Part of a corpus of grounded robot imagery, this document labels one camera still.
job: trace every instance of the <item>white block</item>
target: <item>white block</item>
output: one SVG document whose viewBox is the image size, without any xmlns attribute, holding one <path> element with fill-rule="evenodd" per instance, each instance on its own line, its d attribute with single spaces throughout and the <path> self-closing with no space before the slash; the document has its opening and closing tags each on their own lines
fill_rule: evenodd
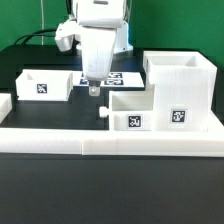
<svg viewBox="0 0 224 224">
<path fill-rule="evenodd" d="M 198 52 L 144 52 L 153 131 L 207 131 L 217 68 Z"/>
<path fill-rule="evenodd" d="M 152 91 L 110 91 L 109 125 L 116 131 L 145 131 L 152 128 Z"/>
<path fill-rule="evenodd" d="M 19 100 L 67 101 L 73 88 L 72 71 L 24 69 L 16 79 Z"/>
<path fill-rule="evenodd" d="M 5 119 L 8 113 L 12 110 L 11 94 L 0 94 L 0 123 Z"/>
</svg>

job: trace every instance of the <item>black surface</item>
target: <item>black surface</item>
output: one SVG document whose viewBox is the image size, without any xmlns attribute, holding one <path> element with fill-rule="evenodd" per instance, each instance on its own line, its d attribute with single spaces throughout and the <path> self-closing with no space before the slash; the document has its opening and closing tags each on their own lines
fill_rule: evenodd
<svg viewBox="0 0 224 224">
<path fill-rule="evenodd" d="M 141 63 L 141 55 L 120 57 L 113 60 L 111 71 L 141 72 L 145 80 Z M 108 119 L 100 119 L 98 113 L 100 106 L 108 106 L 109 90 L 113 88 L 101 88 L 100 97 L 90 97 L 88 87 L 75 87 L 64 103 L 17 100 L 15 80 L 23 69 L 81 71 L 81 57 L 75 52 L 61 53 L 56 46 L 13 45 L 0 53 L 0 68 L 0 91 L 10 92 L 13 99 L 13 110 L 0 127 L 108 130 Z"/>
<path fill-rule="evenodd" d="M 43 158 L 0 160 L 0 223 L 223 224 L 223 159 Z"/>
<path fill-rule="evenodd" d="M 140 59 L 114 61 L 113 69 L 141 71 Z M 15 104 L 15 114 L 4 124 L 11 119 L 18 122 L 22 113 L 27 113 L 27 126 L 33 122 L 38 126 L 39 119 L 48 123 L 45 115 L 29 112 L 33 103 L 16 102 L 13 80 L 23 68 L 79 70 L 80 62 L 55 47 L 12 46 L 1 52 L 0 89 L 14 94 Z M 77 102 L 86 96 L 82 91 Z M 108 93 L 103 92 L 95 105 L 106 104 Z M 37 105 L 35 111 L 46 107 L 44 103 L 32 107 Z M 52 103 L 49 113 L 61 106 Z M 52 123 L 56 116 L 48 125 L 57 126 Z M 84 126 L 105 128 L 97 118 L 91 122 Z M 223 158 L 0 154 L 0 223 L 4 224 L 223 224 L 223 199 Z"/>
</svg>

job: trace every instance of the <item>white cube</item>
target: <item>white cube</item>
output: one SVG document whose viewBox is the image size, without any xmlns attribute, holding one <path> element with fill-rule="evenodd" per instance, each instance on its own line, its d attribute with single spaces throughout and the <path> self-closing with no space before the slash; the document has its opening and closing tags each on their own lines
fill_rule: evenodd
<svg viewBox="0 0 224 224">
<path fill-rule="evenodd" d="M 198 52 L 144 52 L 153 131 L 207 131 L 217 67 Z"/>
</svg>

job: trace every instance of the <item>open white box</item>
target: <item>open white box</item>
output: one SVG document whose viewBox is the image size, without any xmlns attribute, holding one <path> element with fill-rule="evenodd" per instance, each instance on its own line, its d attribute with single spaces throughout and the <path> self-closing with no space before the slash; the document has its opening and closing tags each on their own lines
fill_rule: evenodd
<svg viewBox="0 0 224 224">
<path fill-rule="evenodd" d="M 72 71 L 24 69 L 16 79 L 18 100 L 67 101 L 72 77 Z"/>
</svg>

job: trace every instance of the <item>cable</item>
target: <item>cable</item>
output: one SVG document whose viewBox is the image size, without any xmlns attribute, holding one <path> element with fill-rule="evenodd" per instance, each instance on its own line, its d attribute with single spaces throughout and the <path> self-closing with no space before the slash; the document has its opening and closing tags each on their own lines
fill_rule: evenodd
<svg viewBox="0 0 224 224">
<path fill-rule="evenodd" d="M 21 39 L 27 37 L 29 39 L 31 39 L 32 37 L 55 37 L 54 35 L 47 35 L 47 34 L 30 34 L 30 35 L 24 35 L 20 38 L 18 38 L 15 42 L 14 42 L 14 45 L 16 45 Z"/>
<path fill-rule="evenodd" d="M 68 15 L 72 14 L 72 1 L 66 0 L 66 6 L 67 6 Z"/>
<path fill-rule="evenodd" d="M 44 30 L 44 24 L 45 24 L 45 19 L 44 19 L 44 1 L 41 0 L 40 1 L 40 5 L 41 5 L 41 29 Z"/>
<path fill-rule="evenodd" d="M 56 32 L 56 29 L 53 28 L 53 29 L 38 30 L 30 35 L 27 35 L 26 39 L 22 42 L 22 44 L 26 44 L 32 38 L 32 35 L 49 33 L 49 32 Z"/>
</svg>

